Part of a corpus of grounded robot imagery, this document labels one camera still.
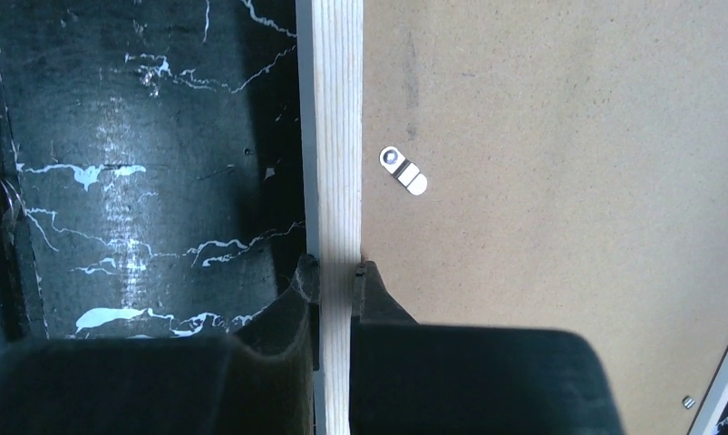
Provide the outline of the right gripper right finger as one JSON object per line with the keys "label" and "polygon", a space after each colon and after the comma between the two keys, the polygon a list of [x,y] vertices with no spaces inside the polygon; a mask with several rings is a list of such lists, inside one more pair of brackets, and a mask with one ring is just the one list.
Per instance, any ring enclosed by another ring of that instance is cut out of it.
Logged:
{"label": "right gripper right finger", "polygon": [[568,331],[420,324],[356,270],[353,434],[620,434],[596,352]]}

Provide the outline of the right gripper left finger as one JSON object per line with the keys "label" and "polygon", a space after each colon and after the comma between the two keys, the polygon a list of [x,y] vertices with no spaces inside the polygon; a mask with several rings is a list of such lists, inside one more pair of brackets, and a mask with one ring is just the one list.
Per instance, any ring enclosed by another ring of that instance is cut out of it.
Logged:
{"label": "right gripper left finger", "polygon": [[0,352],[0,434],[310,434],[319,264],[234,333],[25,341]]}

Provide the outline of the white wooden photo frame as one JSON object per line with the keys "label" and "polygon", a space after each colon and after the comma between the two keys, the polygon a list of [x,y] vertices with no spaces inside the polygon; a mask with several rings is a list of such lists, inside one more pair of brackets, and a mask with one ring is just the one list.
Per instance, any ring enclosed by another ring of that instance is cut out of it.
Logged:
{"label": "white wooden photo frame", "polygon": [[565,329],[630,434],[728,399],[728,1],[346,1],[362,257],[425,323]]}

